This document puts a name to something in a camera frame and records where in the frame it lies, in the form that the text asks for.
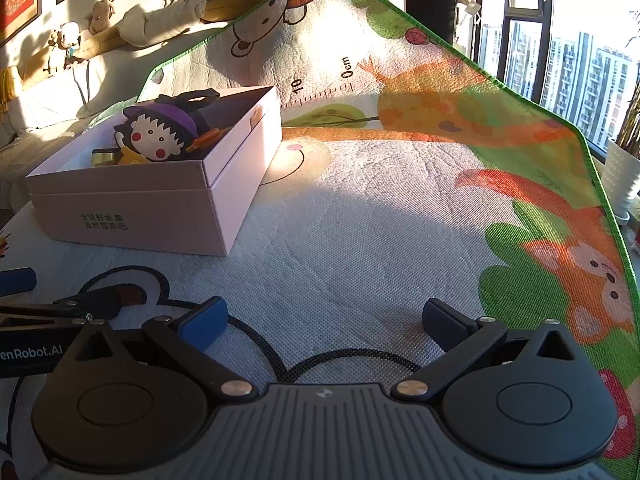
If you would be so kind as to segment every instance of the cardboard box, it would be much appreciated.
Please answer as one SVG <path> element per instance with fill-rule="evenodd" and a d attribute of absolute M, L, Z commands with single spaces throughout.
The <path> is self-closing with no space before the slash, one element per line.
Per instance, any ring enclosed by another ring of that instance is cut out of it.
<path fill-rule="evenodd" d="M 91 168 L 92 150 L 116 145 L 113 127 L 126 121 L 122 113 L 47 159 L 27 177 L 47 234 L 85 244 L 228 255 L 282 127 L 274 87 L 221 95 L 201 112 L 210 127 L 232 128 L 202 160 Z"/>

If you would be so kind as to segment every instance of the white flower pot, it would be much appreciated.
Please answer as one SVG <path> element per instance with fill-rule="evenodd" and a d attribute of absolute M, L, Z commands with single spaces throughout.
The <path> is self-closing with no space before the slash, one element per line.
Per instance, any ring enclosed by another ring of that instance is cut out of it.
<path fill-rule="evenodd" d="M 628 218 L 629 208 L 640 191 L 640 160 L 620 148 L 612 139 L 607 141 L 607 160 L 602 173 L 602 187 L 613 214 Z"/>

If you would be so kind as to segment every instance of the yellow shirt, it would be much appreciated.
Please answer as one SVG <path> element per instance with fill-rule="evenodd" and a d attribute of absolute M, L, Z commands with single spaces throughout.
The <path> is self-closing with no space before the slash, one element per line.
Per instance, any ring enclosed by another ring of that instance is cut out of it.
<path fill-rule="evenodd" d="M 118 164 L 146 164 L 151 162 L 148 158 L 134 152 L 127 146 L 123 146 L 120 151 L 122 152 L 122 158 L 118 161 Z"/>

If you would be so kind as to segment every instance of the green mat border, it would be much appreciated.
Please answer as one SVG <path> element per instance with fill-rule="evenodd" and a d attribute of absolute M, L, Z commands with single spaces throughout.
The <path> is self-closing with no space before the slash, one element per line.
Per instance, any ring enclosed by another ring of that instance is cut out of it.
<path fill-rule="evenodd" d="M 638 337 L 638 348 L 640 348 L 640 328 L 638 327 L 638 317 L 640 316 L 640 294 L 638 293 L 638 283 L 636 282 L 636 276 L 634 274 L 633 267 L 631 266 L 631 260 L 629 259 L 628 252 L 626 251 L 626 245 L 625 245 L 625 243 L 624 243 L 624 241 L 622 239 L 622 234 L 620 234 L 620 229 L 618 228 L 618 224 L 616 223 L 615 218 L 613 216 L 613 211 L 611 209 L 611 205 L 610 205 L 609 200 L 607 199 L 607 195 L 604 192 L 604 189 L 602 187 L 602 182 L 600 181 L 600 175 L 598 174 L 598 171 L 595 168 L 595 165 L 593 163 L 593 159 L 591 158 L 591 152 L 590 152 L 589 147 L 587 145 L 587 141 L 586 141 L 584 135 L 581 133 L 581 131 L 578 130 L 578 128 L 576 126 L 571 124 L 566 119 L 556 115 L 553 112 L 550 112 L 549 110 L 546 110 L 546 108 L 543 108 L 542 106 L 540 106 L 539 104 L 534 103 L 533 101 L 529 101 L 528 99 L 525 99 L 520 94 L 518 94 L 517 92 L 513 91 L 508 86 L 506 86 L 504 83 L 502 83 L 501 81 L 498 81 L 494 76 L 492 76 L 491 74 L 485 72 L 485 70 L 481 66 L 479 66 L 476 63 L 474 63 L 471 59 L 469 59 L 467 56 L 465 56 L 461 52 L 457 51 L 455 48 L 453 48 L 452 45 L 450 45 L 449 43 L 444 41 L 437 34 L 434 34 L 433 32 L 431 32 L 427 27 L 425 27 L 423 24 L 419 23 L 416 19 L 414 19 L 411 16 L 409 16 L 406 12 L 404 12 L 404 10 L 398 9 L 390 1 L 388 1 L 388 0 L 377 0 L 377 1 L 379 1 L 382 4 L 384 4 L 390 10 L 392 10 L 393 12 L 396 12 L 399 16 L 401 16 L 404 19 L 406 19 L 415 28 L 418 28 L 421 31 L 423 31 L 424 33 L 428 34 L 429 37 L 433 41 L 435 41 L 435 43 L 439 44 L 441 47 L 443 47 L 444 49 L 448 50 L 451 54 L 453 54 L 457 58 L 459 58 L 462 61 L 464 61 L 471 68 L 473 68 L 473 69 L 477 70 L 478 72 L 480 72 L 481 74 L 483 74 L 489 81 L 491 81 L 494 84 L 498 85 L 498 87 L 501 88 L 503 91 L 506 91 L 508 94 L 510 94 L 511 96 L 513 96 L 516 99 L 520 100 L 524 104 L 529 105 L 529 106 L 533 106 L 535 110 L 537 110 L 539 112 L 542 112 L 543 114 L 547 115 L 549 118 L 558 121 L 559 123 L 561 123 L 564 126 L 566 126 L 567 128 L 569 128 L 575 134 L 575 136 L 578 139 L 578 142 L 580 143 L 580 148 L 582 150 L 582 158 L 584 159 L 584 163 L 587 165 L 587 169 L 589 170 L 589 174 L 591 176 L 591 181 L 593 183 L 593 186 L 596 189 L 596 193 L 597 193 L 597 195 L 598 195 L 598 197 L 600 199 L 600 203 L 602 204 L 602 206 L 603 206 L 603 208 L 605 210 L 605 213 L 606 213 L 606 216 L 607 216 L 607 222 L 609 223 L 609 229 L 610 229 L 610 231 L 611 231 L 611 233 L 613 235 L 614 240 L 616 241 L 616 246 L 618 247 L 618 251 L 620 252 L 620 257 L 622 259 L 622 263 L 623 263 L 623 265 L 625 267 L 626 282 L 627 282 L 627 284 L 629 286 L 629 289 L 630 289 L 631 300 L 632 300 L 633 309 L 634 309 L 634 318 L 635 318 L 635 322 L 636 322 L 636 336 Z M 146 81 L 145 81 L 145 83 L 144 83 L 144 85 L 142 87 L 142 90 L 140 91 L 140 94 L 138 95 L 138 98 L 140 98 L 140 95 L 142 94 L 142 92 L 145 91 L 145 89 L 147 88 L 147 86 L 148 86 L 148 84 L 149 84 L 149 82 L 151 80 L 152 75 L 157 70 L 160 70 L 162 67 L 165 67 L 166 65 L 168 65 L 170 63 L 173 63 L 174 61 L 180 59 L 183 56 L 187 56 L 193 50 L 203 46 L 204 44 L 209 43 L 210 40 L 215 38 L 217 35 L 221 34 L 224 30 L 227 30 L 235 22 L 238 22 L 239 20 L 242 20 L 245 16 L 251 14 L 255 9 L 260 7 L 262 5 L 262 3 L 263 2 L 257 4 L 256 6 L 253 6 L 250 10 L 248 10 L 247 12 L 242 14 L 242 16 L 239 16 L 238 18 L 236 18 L 232 22 L 229 22 L 229 24 L 226 27 L 220 28 L 219 30 L 214 32 L 211 36 L 209 36 L 208 38 L 202 40 L 201 42 L 193 45 L 191 48 L 185 50 L 183 53 L 178 54 L 178 56 L 172 57 L 171 59 L 165 61 L 164 63 L 161 63 L 160 65 L 156 66 L 150 72 L 149 76 L 146 78 Z M 636 480 L 640 480 L 640 469 L 638 467 L 638 464 L 636 464 Z"/>

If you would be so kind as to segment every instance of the pink spot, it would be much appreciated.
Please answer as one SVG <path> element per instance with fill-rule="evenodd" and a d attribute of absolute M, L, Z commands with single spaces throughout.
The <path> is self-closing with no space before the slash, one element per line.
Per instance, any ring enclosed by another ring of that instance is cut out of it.
<path fill-rule="evenodd" d="M 429 39 L 428 36 L 421 31 L 419 28 L 409 28 L 407 29 L 407 31 L 404 33 L 404 38 L 411 44 L 414 45 L 422 45 L 427 43 L 427 40 Z"/>

